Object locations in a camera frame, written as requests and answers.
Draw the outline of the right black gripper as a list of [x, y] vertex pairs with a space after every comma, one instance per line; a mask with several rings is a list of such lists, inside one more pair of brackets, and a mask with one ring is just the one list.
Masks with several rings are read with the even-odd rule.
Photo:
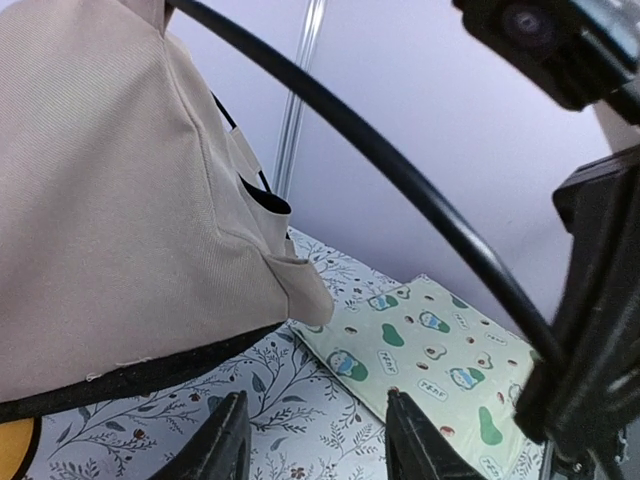
[[639, 418], [639, 152], [580, 167], [554, 192], [573, 238], [551, 326], [560, 366], [539, 360], [516, 406], [545, 446], [543, 479], [623, 478], [627, 426]]

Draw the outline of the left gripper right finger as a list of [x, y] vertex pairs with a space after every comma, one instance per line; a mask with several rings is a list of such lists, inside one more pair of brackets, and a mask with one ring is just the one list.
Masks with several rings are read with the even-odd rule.
[[388, 479], [484, 479], [455, 451], [406, 392], [388, 392], [385, 455]]

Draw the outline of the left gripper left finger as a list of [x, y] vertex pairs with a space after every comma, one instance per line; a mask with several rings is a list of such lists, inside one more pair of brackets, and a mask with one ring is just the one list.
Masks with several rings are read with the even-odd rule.
[[248, 479], [251, 425], [244, 391], [230, 393], [182, 450], [162, 467], [170, 480]]

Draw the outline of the black tent pole one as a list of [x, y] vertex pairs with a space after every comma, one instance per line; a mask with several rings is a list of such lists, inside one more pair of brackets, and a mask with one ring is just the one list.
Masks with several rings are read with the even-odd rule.
[[528, 337], [559, 368], [560, 343], [506, 264], [451, 202], [383, 135], [324, 85], [254, 34], [200, 1], [172, 1], [181, 11], [297, 95], [356, 148], [439, 232]]

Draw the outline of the black tent pole two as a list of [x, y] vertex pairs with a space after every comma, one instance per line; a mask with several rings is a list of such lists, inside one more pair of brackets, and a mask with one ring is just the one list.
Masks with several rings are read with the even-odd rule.
[[241, 172], [242, 177], [256, 188], [260, 188], [271, 193], [272, 189], [263, 172], [262, 165], [246, 140], [243, 132], [216, 95], [214, 93], [211, 93], [211, 95], [219, 112], [230, 126], [229, 137], [231, 139], [232, 147], [237, 153], [238, 169]]

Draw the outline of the beige pet tent fabric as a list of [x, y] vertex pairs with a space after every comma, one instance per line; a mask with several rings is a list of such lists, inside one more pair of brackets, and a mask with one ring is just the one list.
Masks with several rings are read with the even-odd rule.
[[334, 302], [162, 1], [1, 13], [1, 418], [148, 394]]

